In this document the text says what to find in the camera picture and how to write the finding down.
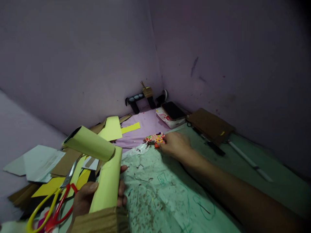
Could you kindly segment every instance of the hand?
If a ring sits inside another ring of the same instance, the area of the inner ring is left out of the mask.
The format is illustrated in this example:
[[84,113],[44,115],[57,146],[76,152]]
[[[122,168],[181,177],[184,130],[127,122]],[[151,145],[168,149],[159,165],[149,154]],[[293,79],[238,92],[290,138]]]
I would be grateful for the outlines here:
[[193,154],[193,149],[190,145],[189,138],[178,132],[171,132],[165,135],[165,143],[159,143],[160,149],[181,163],[188,163],[191,159],[190,154]]
[[[121,166],[120,174],[127,170],[127,166]],[[97,182],[87,182],[75,195],[74,203],[73,203],[73,211],[72,211],[72,221],[67,233],[71,231],[75,218],[80,215],[88,214],[91,208],[91,203],[93,200],[93,196],[95,191],[98,188]],[[127,203],[127,197],[124,196],[124,190],[126,186],[123,180],[119,182],[119,190],[118,190],[118,201],[117,206],[122,207]]]

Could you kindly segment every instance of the smartphone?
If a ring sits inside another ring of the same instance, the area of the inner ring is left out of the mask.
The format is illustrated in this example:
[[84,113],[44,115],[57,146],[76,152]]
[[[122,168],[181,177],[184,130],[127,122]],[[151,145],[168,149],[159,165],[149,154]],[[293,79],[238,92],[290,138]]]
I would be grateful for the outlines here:
[[179,120],[186,117],[186,114],[173,102],[162,104],[161,107],[164,109],[164,111],[166,111],[172,120]]

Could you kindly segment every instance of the lavender wall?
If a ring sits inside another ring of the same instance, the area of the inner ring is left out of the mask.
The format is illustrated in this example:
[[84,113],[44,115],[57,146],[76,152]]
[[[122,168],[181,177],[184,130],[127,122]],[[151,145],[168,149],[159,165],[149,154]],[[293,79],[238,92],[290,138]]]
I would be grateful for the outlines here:
[[62,132],[131,112],[140,81],[162,91],[147,1],[0,4],[1,88]]
[[311,177],[310,40],[289,1],[150,1],[163,84]]
[[29,114],[0,91],[0,223],[19,219],[21,211],[7,197],[28,184],[3,168],[36,145],[59,149],[65,135]]

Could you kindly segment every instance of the pink cloth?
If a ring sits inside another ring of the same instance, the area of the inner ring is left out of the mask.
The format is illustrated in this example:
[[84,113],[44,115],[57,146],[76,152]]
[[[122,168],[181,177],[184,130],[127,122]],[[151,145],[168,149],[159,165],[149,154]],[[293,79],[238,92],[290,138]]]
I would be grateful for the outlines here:
[[139,122],[140,129],[123,134],[123,138],[118,139],[116,146],[123,148],[123,153],[143,143],[143,140],[152,134],[159,132],[166,133],[170,128],[158,117],[155,109],[149,106],[140,110],[137,115],[131,116],[127,121],[122,123],[122,127],[128,127]]

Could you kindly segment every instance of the yellow paper roll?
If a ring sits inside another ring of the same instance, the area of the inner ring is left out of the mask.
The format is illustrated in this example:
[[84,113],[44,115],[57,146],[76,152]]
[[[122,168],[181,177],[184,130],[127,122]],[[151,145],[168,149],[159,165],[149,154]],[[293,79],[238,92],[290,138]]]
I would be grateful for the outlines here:
[[63,145],[102,161],[108,161],[115,151],[113,144],[84,126],[70,134]]
[[122,148],[116,146],[112,158],[102,166],[90,213],[117,206],[121,157]]

